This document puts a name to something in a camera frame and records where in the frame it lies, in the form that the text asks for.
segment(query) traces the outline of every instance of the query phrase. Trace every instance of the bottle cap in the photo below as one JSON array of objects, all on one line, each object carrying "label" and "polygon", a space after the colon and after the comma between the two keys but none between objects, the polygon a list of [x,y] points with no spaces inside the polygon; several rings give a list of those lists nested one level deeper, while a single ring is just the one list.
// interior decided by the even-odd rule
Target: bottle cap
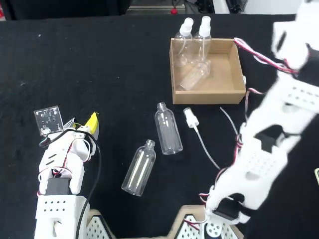
[{"label": "bottle cap", "polygon": [[202,37],[210,36],[210,17],[203,16],[201,19],[201,25],[199,27],[199,35]]},{"label": "bottle cap", "polygon": [[179,32],[182,36],[189,36],[191,28],[193,27],[193,19],[190,17],[186,18],[184,23],[180,26]]},{"label": "bottle cap", "polygon": [[188,124],[188,127],[194,128],[199,125],[197,117],[193,114],[193,111],[191,108],[184,109],[184,114],[186,117],[186,122]]}]

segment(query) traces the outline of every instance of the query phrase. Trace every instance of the circuit board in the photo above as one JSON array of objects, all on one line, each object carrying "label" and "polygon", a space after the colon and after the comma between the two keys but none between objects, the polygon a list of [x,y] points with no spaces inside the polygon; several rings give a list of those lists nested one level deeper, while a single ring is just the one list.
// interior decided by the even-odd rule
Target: circuit board
[{"label": "circuit board", "polygon": [[63,131],[63,122],[58,106],[34,111],[40,135]]}]

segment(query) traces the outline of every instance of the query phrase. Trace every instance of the cardboard box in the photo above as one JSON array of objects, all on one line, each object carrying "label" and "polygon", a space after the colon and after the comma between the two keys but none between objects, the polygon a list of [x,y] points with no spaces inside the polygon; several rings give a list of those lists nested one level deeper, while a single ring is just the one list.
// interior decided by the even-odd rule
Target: cardboard box
[{"label": "cardboard box", "polygon": [[[190,49],[194,53],[198,51],[198,42],[189,41]],[[172,38],[169,51],[173,104],[238,104],[243,99],[246,88],[233,39],[211,39],[208,54],[211,61],[210,74],[190,91],[179,86],[183,76],[190,71],[191,65],[175,66],[174,58],[178,50],[176,43],[177,40]]]}]

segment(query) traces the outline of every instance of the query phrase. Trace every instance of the clear plastic bottle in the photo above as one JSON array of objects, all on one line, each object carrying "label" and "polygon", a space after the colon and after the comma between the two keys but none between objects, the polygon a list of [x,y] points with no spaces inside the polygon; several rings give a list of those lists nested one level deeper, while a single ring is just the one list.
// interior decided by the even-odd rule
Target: clear plastic bottle
[{"label": "clear plastic bottle", "polygon": [[184,66],[187,62],[191,62],[192,53],[190,52],[190,40],[192,40],[191,29],[193,26],[193,19],[188,17],[180,26],[179,32],[175,35],[176,48],[175,64],[176,66]]},{"label": "clear plastic bottle", "polygon": [[181,144],[174,114],[163,102],[158,103],[155,123],[162,153],[168,155],[182,151],[183,145]]},{"label": "clear plastic bottle", "polygon": [[194,40],[198,42],[197,61],[205,61],[211,44],[210,36],[210,17],[204,16],[201,19],[199,32],[195,35]]},{"label": "clear plastic bottle", "polygon": [[211,68],[210,60],[197,61],[180,83],[181,89],[190,91],[200,80],[205,79]]},{"label": "clear plastic bottle", "polygon": [[148,139],[138,148],[122,184],[124,191],[139,197],[143,194],[156,159],[154,146],[155,142]]},{"label": "clear plastic bottle", "polygon": [[194,40],[198,43],[198,53],[192,60],[192,69],[184,76],[180,83],[183,90],[191,90],[199,81],[210,74],[211,61],[207,58],[210,44],[210,17],[204,16],[201,20],[199,32]]}]

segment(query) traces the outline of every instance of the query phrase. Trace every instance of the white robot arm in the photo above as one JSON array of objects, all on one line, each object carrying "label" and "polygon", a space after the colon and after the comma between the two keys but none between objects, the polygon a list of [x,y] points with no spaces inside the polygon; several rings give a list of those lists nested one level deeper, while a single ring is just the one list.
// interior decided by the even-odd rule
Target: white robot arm
[{"label": "white robot arm", "polygon": [[[287,154],[319,113],[319,81],[313,85],[309,74],[311,68],[319,67],[318,12],[319,1],[307,0],[295,21],[274,24],[272,51],[299,74],[278,71],[260,106],[242,124],[242,147],[210,189],[205,211],[208,221],[246,223],[287,165]],[[276,136],[266,136],[264,133],[274,125],[282,130]],[[236,193],[244,196],[243,202],[230,197]]]},{"label": "white robot arm", "polygon": [[[52,118],[48,117],[47,122],[52,122]],[[91,193],[88,199],[77,194],[82,186],[83,164],[95,154],[98,134],[98,120],[93,113],[85,126],[75,129],[69,125],[40,143],[47,149],[39,165],[35,239],[86,238]]]}]

